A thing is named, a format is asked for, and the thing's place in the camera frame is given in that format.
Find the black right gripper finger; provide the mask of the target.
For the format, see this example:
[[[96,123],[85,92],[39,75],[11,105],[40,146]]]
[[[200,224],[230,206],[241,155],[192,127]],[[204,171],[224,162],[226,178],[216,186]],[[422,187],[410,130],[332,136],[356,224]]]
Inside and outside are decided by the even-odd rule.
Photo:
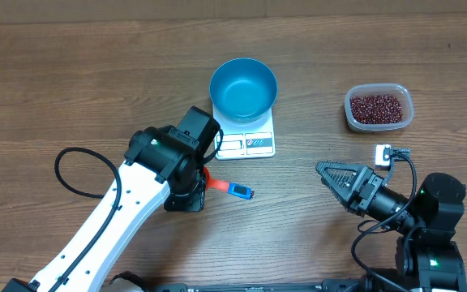
[[[356,183],[363,165],[319,161],[315,169],[326,187],[332,191],[344,191]]]
[[[324,178],[323,184],[329,189],[329,191],[335,196],[335,198],[345,209],[349,207],[349,193],[351,191],[349,179],[343,178],[341,180],[333,180],[330,178]]]

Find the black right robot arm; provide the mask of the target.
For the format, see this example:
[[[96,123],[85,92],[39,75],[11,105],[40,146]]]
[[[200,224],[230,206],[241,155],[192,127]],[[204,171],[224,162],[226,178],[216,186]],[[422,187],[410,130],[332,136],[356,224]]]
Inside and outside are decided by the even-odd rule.
[[[358,280],[326,280],[325,291],[466,291],[465,265],[453,236],[466,187],[450,174],[415,182],[410,197],[388,188],[365,165],[321,161],[316,170],[346,211],[371,224],[360,235],[396,231],[395,268],[371,268]]]

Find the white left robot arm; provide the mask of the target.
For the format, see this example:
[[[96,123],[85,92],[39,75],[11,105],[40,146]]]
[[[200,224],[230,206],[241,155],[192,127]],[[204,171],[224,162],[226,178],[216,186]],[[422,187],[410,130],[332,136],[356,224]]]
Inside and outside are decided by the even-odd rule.
[[[158,208],[204,209],[205,153],[221,126],[190,107],[177,126],[148,127],[131,137],[114,181],[72,240],[31,281],[12,278],[6,291],[98,291],[125,247]]]

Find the red scoop blue handle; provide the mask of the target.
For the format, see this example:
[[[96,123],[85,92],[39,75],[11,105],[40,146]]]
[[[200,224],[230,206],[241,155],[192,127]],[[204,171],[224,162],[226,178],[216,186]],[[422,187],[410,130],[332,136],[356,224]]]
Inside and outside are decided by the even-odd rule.
[[[230,195],[234,195],[244,200],[251,200],[255,194],[255,192],[249,187],[234,182],[226,182],[214,179],[207,167],[204,167],[204,175],[207,190],[212,188],[218,191],[223,191]]]

